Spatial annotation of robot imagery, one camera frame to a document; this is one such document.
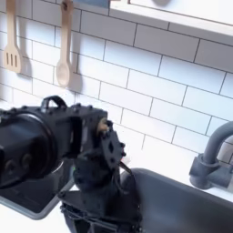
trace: kitchen sink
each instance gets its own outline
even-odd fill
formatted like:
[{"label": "kitchen sink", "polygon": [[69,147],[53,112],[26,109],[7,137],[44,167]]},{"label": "kitchen sink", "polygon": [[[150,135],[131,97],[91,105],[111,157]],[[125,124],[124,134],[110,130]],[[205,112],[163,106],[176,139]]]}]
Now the kitchen sink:
[{"label": "kitchen sink", "polygon": [[[233,203],[149,170],[132,169],[146,233],[232,233]],[[122,175],[123,187],[132,177]]]}]

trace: gray faucet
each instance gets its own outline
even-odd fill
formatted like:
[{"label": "gray faucet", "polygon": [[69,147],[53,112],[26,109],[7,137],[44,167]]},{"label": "gray faucet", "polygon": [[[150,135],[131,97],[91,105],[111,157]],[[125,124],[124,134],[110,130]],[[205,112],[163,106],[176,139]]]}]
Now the gray faucet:
[{"label": "gray faucet", "polygon": [[194,187],[209,189],[213,186],[228,188],[233,178],[233,167],[220,165],[217,156],[224,141],[233,135],[233,122],[219,127],[208,141],[204,154],[199,154],[190,169],[190,182]]}]

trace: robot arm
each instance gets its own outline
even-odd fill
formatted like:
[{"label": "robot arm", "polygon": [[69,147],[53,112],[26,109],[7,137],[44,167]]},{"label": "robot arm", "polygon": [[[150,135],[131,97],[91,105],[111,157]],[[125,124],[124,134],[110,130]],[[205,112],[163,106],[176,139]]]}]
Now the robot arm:
[{"label": "robot arm", "polygon": [[[126,155],[124,146],[107,112],[80,104],[68,107],[59,96],[45,98],[40,107],[3,111],[0,189],[10,197],[8,190],[29,189],[28,181],[41,182],[64,161],[72,161],[79,191],[57,192],[70,230],[136,232],[140,222],[136,184],[131,184],[135,189],[129,194],[121,187],[119,176],[120,167],[130,173],[121,162]],[[38,192],[42,197],[44,190]]]}]

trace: white countertop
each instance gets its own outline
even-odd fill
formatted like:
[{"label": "white countertop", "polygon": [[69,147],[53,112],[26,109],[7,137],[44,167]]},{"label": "white countertop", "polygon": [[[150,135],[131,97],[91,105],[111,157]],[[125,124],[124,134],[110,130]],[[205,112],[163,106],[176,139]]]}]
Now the white countertop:
[{"label": "white countertop", "polygon": [[[173,178],[190,186],[188,172],[193,162],[194,155],[194,153],[190,153],[189,155],[187,153],[179,153],[179,155],[170,153],[163,157],[163,155],[149,156],[138,153],[137,156],[131,158],[131,162],[128,166],[153,170],[163,176]],[[233,202],[232,193],[225,190],[213,187],[207,192]],[[59,207],[60,203],[47,218],[34,221],[9,208],[0,206],[0,230],[3,233],[68,233],[69,230],[66,226],[63,214],[60,213]]]}]

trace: hanging utensil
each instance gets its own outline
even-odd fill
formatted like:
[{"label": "hanging utensil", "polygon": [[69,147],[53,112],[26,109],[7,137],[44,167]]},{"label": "hanging utensil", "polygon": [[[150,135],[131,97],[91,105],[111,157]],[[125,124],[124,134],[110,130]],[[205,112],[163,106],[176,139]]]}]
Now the hanging utensil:
[{"label": "hanging utensil", "polygon": [[16,41],[15,0],[6,0],[6,13],[7,46],[4,51],[4,66],[8,70],[20,73],[23,58]]},{"label": "hanging utensil", "polygon": [[60,86],[66,87],[72,75],[70,65],[70,40],[73,2],[65,0],[61,4],[62,9],[62,29],[61,29],[61,57],[56,67],[56,77]]}]

